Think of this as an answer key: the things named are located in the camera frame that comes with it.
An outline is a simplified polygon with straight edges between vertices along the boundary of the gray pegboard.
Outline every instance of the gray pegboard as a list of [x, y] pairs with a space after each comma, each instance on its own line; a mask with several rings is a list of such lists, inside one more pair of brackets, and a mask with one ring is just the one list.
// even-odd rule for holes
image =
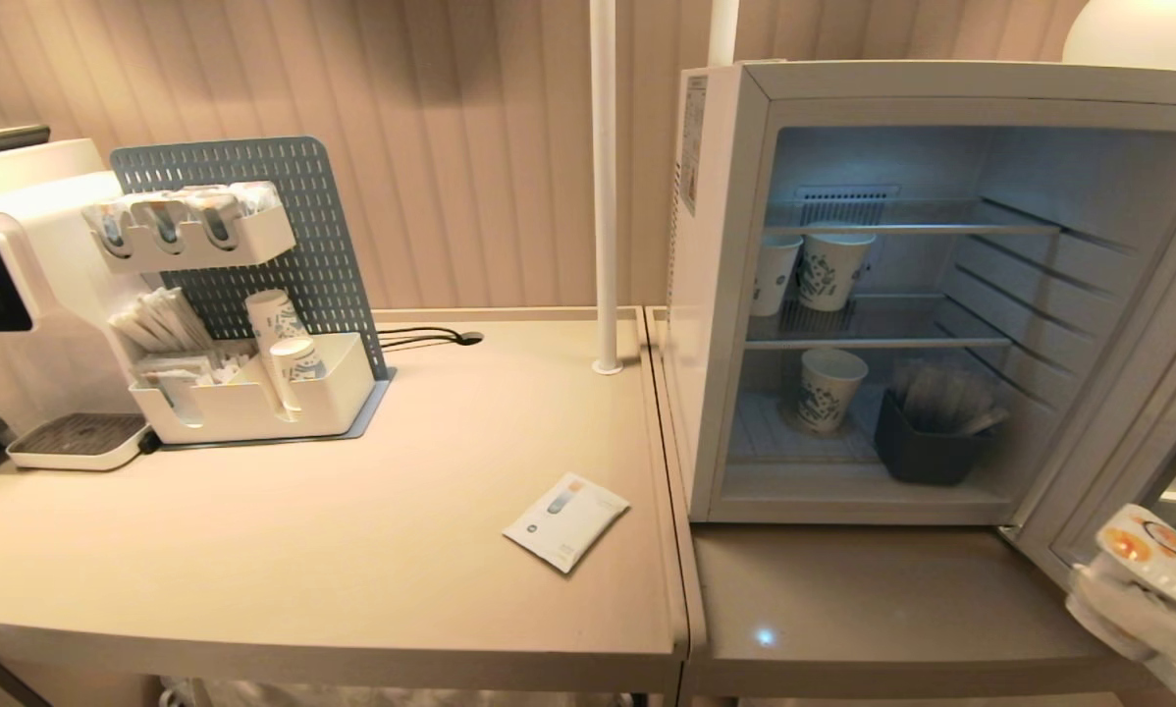
[[243, 299], [261, 289], [286, 289], [309, 334], [359, 332], [374, 380], [390, 378], [322, 142], [301, 135], [122, 147], [113, 149], [112, 167], [125, 193], [273, 181], [295, 247], [268, 264], [161, 273], [165, 286], [182, 288], [214, 339], [252, 339]]

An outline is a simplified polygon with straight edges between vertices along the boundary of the white pole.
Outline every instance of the white pole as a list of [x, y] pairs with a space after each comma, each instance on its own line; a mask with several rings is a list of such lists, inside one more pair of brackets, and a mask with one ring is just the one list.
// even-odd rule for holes
[[736, 54], [736, 16], [740, 0], [710, 0], [710, 67], [731, 66]]
[[589, 0], [592, 26], [593, 195], [597, 221], [597, 359], [602, 375], [623, 371], [619, 363], [619, 291], [616, 291], [615, 192], [615, 0]]

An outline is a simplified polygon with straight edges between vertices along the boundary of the mini fridge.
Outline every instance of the mini fridge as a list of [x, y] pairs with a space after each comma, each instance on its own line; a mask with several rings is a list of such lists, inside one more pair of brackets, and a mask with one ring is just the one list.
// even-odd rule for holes
[[[1060, 578], [1163, 492], [1175, 71], [737, 62], [683, 72], [680, 100], [662, 371], [694, 522], [1001, 527]], [[829, 231], [875, 236], [844, 307], [804, 306], [800, 265], [751, 316], [764, 239]], [[782, 413], [817, 348], [867, 371], [831, 434]], [[927, 359], [1010, 415], [958, 483], [895, 479], [876, 446], [884, 389]]]

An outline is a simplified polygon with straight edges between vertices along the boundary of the white packet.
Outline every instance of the white packet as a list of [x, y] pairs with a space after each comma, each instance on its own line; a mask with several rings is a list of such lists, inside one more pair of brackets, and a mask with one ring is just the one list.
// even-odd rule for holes
[[502, 534], [569, 573], [628, 506], [590, 480], [567, 474]]

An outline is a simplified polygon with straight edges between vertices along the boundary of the striped wall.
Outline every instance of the striped wall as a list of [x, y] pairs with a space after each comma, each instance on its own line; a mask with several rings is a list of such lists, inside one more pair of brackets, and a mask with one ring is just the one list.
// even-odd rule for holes
[[[1058, 58], [1084, 0], [741, 0], [737, 58]], [[620, 284], [666, 288], [680, 68], [710, 0], [619, 0]], [[586, 0], [0, 0], [0, 126], [314, 134], [376, 307], [593, 300]]]

